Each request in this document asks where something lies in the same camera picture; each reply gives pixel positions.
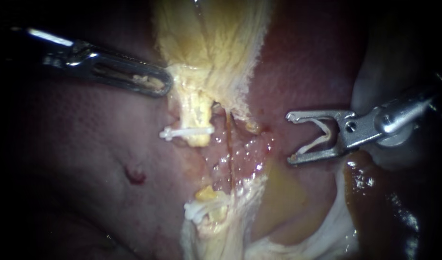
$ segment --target blood spot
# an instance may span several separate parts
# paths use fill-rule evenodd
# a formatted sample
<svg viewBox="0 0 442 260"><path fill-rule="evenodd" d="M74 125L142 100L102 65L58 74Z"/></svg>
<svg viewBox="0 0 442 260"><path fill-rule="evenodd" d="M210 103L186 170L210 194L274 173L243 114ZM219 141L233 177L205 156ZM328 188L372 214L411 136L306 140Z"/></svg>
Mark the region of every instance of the blood spot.
<svg viewBox="0 0 442 260"><path fill-rule="evenodd" d="M125 167L125 174L131 184L142 185L147 178L144 171L141 169L132 169L131 167Z"/></svg>

